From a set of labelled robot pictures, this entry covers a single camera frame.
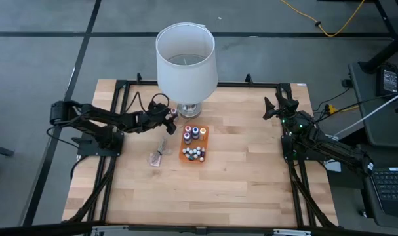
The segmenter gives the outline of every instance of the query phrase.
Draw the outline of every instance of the wooden tabletop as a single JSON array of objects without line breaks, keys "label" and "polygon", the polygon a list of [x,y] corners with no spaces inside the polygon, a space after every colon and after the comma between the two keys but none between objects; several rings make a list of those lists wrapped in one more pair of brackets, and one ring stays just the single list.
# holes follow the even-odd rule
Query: wooden tabletop
[{"label": "wooden tabletop", "polygon": [[[94,106],[109,109],[115,80],[98,81]],[[312,113],[305,84],[291,84],[299,110]],[[129,101],[140,91],[148,105],[160,92],[157,86],[131,86]],[[185,120],[167,135],[165,127],[142,134],[125,134],[117,158],[106,222],[113,224],[296,227],[288,166],[281,151],[280,120],[262,119],[264,97],[277,105],[274,88],[218,87],[203,102],[200,117],[189,121],[210,129],[207,159],[200,165],[178,159]],[[136,101],[130,111],[140,110]],[[160,139],[168,138],[160,167],[148,157]],[[99,157],[89,157],[75,169],[63,219],[72,217],[87,200],[94,185]],[[306,161],[311,195],[329,220],[337,224],[330,186],[324,168]],[[96,207],[99,218],[102,196]],[[304,222],[308,223],[301,196]]]}]

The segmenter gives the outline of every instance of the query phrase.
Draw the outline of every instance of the silver lamp base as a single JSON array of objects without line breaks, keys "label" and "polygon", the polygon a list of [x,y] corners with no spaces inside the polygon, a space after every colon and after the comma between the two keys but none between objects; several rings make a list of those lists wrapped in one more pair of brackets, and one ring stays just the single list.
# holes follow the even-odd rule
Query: silver lamp base
[{"label": "silver lamp base", "polygon": [[193,105],[178,104],[177,109],[181,117],[185,119],[194,119],[201,113],[201,103]]}]

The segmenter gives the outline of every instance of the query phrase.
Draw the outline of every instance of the vial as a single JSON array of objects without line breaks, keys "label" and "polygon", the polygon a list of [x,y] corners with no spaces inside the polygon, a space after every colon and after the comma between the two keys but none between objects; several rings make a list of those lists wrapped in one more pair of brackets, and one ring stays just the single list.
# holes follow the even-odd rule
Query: vial
[{"label": "vial", "polygon": [[204,140],[205,139],[205,137],[206,137],[206,129],[205,128],[201,128],[200,129],[199,137],[200,137],[200,140]]},{"label": "vial", "polygon": [[171,117],[173,118],[174,122],[178,121],[178,111],[176,108],[171,108]]},{"label": "vial", "polygon": [[190,133],[184,133],[184,143],[189,145],[191,144],[191,135]]},{"label": "vial", "polygon": [[199,128],[193,128],[193,139],[199,139]]},{"label": "vial", "polygon": [[186,126],[184,128],[184,132],[191,134],[191,127],[190,126]]}]

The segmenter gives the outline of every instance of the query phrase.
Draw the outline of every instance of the white lampshade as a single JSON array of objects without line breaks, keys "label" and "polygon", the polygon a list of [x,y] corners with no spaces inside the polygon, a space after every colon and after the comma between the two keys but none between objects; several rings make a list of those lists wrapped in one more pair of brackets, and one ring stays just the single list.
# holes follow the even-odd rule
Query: white lampshade
[{"label": "white lampshade", "polygon": [[198,104],[218,85],[214,38],[203,25],[173,24],[156,40],[159,88],[179,104]]}]

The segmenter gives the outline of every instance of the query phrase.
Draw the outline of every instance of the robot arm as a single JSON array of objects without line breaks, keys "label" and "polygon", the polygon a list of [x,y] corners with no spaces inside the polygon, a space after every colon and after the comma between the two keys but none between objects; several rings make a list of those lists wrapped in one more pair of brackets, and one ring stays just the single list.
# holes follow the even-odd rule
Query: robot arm
[{"label": "robot arm", "polygon": [[276,97],[281,109],[274,110],[275,106],[269,99],[264,98],[266,113],[263,119],[270,119],[276,115],[282,120],[288,131],[283,141],[283,144],[286,144],[283,147],[285,154],[296,152],[298,155],[305,155],[311,160],[318,161],[334,159],[363,176],[372,174],[374,162],[364,151],[327,137],[310,114],[296,111],[298,101],[287,100],[280,94],[276,94]]},{"label": "robot arm", "polygon": [[[53,126],[73,127],[95,138],[100,148],[110,149],[114,136],[112,127],[127,133],[146,132],[155,127],[165,125],[167,132],[173,134],[176,126],[173,118],[166,119],[170,108],[164,104],[151,101],[147,111],[116,114],[92,104],[80,104],[75,101],[55,102],[50,110],[50,124]],[[98,121],[107,126],[101,127],[91,121]]]}]

